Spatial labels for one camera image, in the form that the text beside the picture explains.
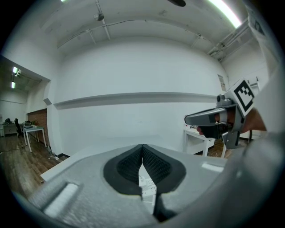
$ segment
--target hand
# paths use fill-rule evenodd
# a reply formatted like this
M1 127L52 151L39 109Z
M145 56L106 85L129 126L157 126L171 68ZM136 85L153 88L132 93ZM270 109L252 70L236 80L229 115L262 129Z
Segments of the hand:
M235 122L235 111L228 111L228 123L233 124ZM220 121L220 115L215 115L215 120ZM252 109L245 117L245 122L241 133L247 132L249 130L266 130L266 127L256 109ZM201 128L197 127L199 135L203 135Z

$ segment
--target brick wall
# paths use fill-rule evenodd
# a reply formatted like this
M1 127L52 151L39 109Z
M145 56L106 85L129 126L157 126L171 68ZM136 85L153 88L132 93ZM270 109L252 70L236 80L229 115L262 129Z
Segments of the brick wall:
M48 134L48 124L47 124L47 120L46 120L46 113L47 113L46 109L28 113L28 120L29 121L34 121L35 119L37 120L38 126L42 126L44 128L46 145L50 145L49 144L49 134ZM44 142L42 132L38 131L38 134L39 134L39 140L41 142Z

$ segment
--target shelf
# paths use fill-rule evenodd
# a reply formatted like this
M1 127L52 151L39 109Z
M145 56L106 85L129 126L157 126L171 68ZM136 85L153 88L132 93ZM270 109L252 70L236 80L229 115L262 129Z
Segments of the shelf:
M138 103L203 102L215 103L216 96L191 93L129 93L109 94L57 102L57 109Z

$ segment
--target ceiling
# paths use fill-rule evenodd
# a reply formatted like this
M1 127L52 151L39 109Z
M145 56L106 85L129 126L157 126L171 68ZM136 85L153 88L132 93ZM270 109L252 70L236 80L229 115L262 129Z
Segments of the ceiling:
M240 21L247 19L242 0L225 2ZM221 40L235 31L225 15L208 0L186 0L185 7L175 6L167 0L99 0L99 4L106 27L102 21L94 19L98 13L95 0L48 0L37 10L34 21L37 29L63 55L107 41L105 28L111 40L133 36L161 37L205 53L212 52Z
M13 66L10 65L9 62L0 59L1 88L11 88L12 69ZM37 86L41 82L41 79L31 78L29 75L21 73L20 76L14 77L14 82L16 84L14 88L15 91L22 91L28 93L34 86Z

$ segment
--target fluorescent light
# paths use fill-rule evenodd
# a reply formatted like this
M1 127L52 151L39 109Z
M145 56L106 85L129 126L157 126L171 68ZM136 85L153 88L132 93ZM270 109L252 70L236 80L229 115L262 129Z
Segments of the fluorescent light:
M18 71L18 68L17 67L13 67L13 72L17 73L17 71Z
M241 21L234 12L222 0L209 0L230 20L235 28L241 25Z

